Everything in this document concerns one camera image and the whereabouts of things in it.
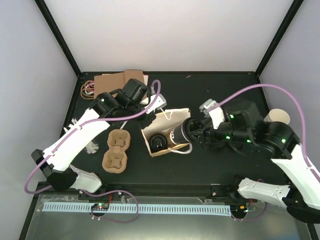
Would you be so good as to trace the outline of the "white straw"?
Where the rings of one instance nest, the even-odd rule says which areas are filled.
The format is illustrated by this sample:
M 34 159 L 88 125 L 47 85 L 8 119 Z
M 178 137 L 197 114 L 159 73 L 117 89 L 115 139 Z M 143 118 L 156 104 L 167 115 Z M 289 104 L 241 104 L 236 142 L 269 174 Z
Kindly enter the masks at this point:
M 122 129 L 125 127 L 125 125 L 127 124 L 127 122 L 128 122 L 128 121 L 125 121 L 125 122 L 121 125 L 121 127 L 120 127 L 119 129 L 122 130 Z

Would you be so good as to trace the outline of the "yellow paper takeout bag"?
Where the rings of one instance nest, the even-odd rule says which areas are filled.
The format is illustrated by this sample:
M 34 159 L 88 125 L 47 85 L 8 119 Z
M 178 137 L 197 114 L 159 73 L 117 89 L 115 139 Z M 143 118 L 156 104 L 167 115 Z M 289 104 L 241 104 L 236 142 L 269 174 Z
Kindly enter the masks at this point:
M 190 154 L 193 150 L 191 143 L 177 143 L 172 141 L 171 131 L 183 123 L 184 120 L 191 116 L 189 108 L 178 108 L 178 109 L 166 109 L 160 113 L 157 113 L 155 120 L 147 126 L 145 129 L 141 130 L 142 136 L 145 141 L 146 148 L 151 157 L 158 157 L 168 153 L 175 153 L 181 155 Z M 164 143 L 157 145 L 152 148 L 151 138 L 156 135 L 164 137 Z

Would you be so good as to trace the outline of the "cardboard cup carrier stack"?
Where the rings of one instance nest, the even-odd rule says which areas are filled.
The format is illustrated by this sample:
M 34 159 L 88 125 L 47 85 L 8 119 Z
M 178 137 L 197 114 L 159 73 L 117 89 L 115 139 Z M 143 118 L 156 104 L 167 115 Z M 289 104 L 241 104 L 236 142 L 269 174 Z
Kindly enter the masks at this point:
M 111 174 L 120 174 L 125 171 L 128 162 L 126 150 L 129 148 L 131 135 L 127 130 L 114 129 L 107 139 L 108 150 L 102 160 L 103 169 Z

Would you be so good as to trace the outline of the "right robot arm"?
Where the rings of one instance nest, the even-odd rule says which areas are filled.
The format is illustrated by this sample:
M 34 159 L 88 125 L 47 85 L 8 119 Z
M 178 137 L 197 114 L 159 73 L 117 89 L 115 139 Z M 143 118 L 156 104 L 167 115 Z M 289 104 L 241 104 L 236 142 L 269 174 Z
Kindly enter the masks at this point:
M 289 179 L 288 184 L 277 185 L 237 177 L 227 189 L 230 200 L 264 201 L 285 208 L 301 222 L 319 224 L 319 171 L 304 158 L 300 139 L 290 126 L 279 121 L 265 122 L 257 105 L 241 98 L 225 108 L 208 99 L 199 110 L 205 119 L 191 119 L 187 124 L 187 136 L 192 142 L 206 149 L 226 143 L 248 146 L 271 160 Z

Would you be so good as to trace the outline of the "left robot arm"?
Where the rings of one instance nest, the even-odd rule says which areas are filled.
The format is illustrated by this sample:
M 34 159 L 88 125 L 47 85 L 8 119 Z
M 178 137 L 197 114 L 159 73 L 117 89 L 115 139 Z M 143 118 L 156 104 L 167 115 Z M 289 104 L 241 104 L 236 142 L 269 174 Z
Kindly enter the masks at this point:
M 45 150 L 36 149 L 31 154 L 37 164 L 36 169 L 42 171 L 49 183 L 43 190 L 52 188 L 63 192 L 72 188 L 87 191 L 97 200 L 103 199 L 108 188 L 100 178 L 71 163 L 86 145 L 112 125 L 136 120 L 141 128 L 147 127 L 155 119 L 152 112 L 157 109 L 160 91 L 159 80 L 146 86 L 131 78 L 122 89 L 99 94 L 58 141 Z

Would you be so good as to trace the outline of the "black printed coffee cup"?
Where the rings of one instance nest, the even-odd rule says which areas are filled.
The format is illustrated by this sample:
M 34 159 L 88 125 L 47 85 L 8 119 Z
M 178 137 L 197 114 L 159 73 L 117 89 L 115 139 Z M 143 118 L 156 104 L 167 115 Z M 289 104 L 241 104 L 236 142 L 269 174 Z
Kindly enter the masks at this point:
M 149 138 L 148 142 L 149 142 L 149 147 L 150 147 L 151 153 L 156 153 L 156 152 L 165 150 L 168 147 L 168 140 L 161 133 L 157 133 L 157 134 L 152 135 Z

